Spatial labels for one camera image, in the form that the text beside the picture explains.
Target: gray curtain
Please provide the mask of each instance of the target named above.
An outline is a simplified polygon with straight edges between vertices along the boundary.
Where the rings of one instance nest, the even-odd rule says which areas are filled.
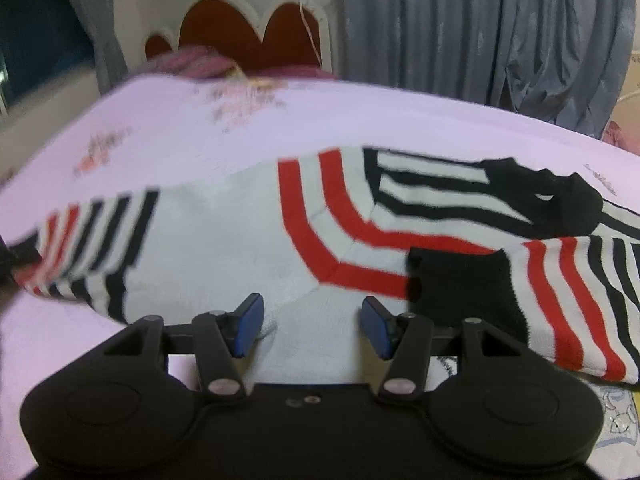
[[[342,0],[346,79],[501,106],[600,138],[636,0]]]
[[[94,44],[98,88],[104,94],[127,74],[113,26],[113,0],[71,0],[71,4]]]

